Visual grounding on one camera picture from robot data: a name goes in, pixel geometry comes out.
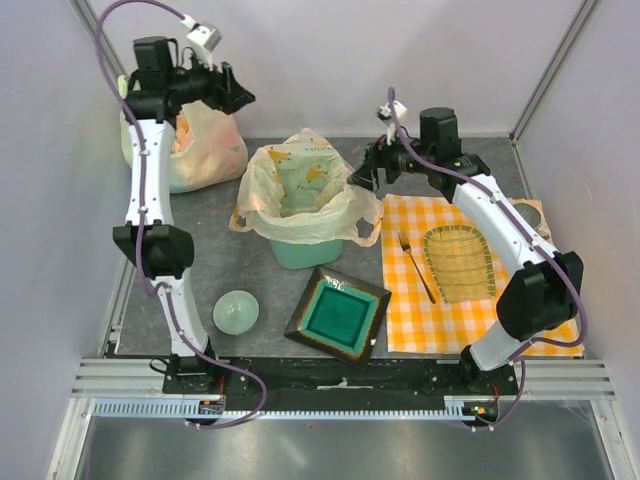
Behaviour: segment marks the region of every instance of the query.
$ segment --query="ceramic plate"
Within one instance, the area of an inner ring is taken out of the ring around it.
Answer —
[[[390,298],[384,288],[318,267],[284,335],[365,368]]]

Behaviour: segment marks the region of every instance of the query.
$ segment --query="white plastic bag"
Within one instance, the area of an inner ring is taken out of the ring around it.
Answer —
[[[127,95],[128,77],[118,78],[120,95]],[[120,113],[122,153],[131,165],[133,152],[124,114]],[[247,166],[247,147],[230,115],[202,102],[182,107],[169,162],[171,193],[189,192],[238,178]]]
[[[229,228],[294,244],[342,239],[370,247],[378,240],[384,207],[372,192],[346,183],[352,172],[313,130],[261,147],[242,177]],[[373,225],[369,237],[358,234],[361,218]]]

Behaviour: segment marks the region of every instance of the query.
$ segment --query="pale green bowl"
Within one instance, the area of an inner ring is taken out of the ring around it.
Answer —
[[[213,307],[213,323],[228,335],[240,335],[255,325],[260,308],[256,297],[243,290],[225,293]]]

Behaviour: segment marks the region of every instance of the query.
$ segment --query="orange checkered placemat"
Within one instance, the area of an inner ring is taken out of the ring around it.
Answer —
[[[542,205],[538,201],[517,201],[529,203],[542,213]],[[544,215],[541,216],[542,228],[546,229]],[[495,298],[448,304],[438,291],[425,257],[423,238],[427,231],[446,225],[473,226],[473,222],[444,198],[387,195],[384,199],[382,268],[385,288],[392,292],[387,310],[389,351],[459,353],[480,338],[497,319],[496,302],[507,286],[509,276],[491,246],[497,291]],[[435,305],[429,301],[411,259],[400,247],[400,230],[409,238],[411,253],[436,297]],[[577,335],[575,321],[571,320],[544,336],[569,342]],[[538,343],[525,354],[579,356],[583,350],[582,346],[561,348]]]

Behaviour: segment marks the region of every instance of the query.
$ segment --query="metal floor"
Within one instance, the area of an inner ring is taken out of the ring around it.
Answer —
[[[588,402],[523,403],[495,432],[428,421],[94,418],[76,480],[612,479]]]

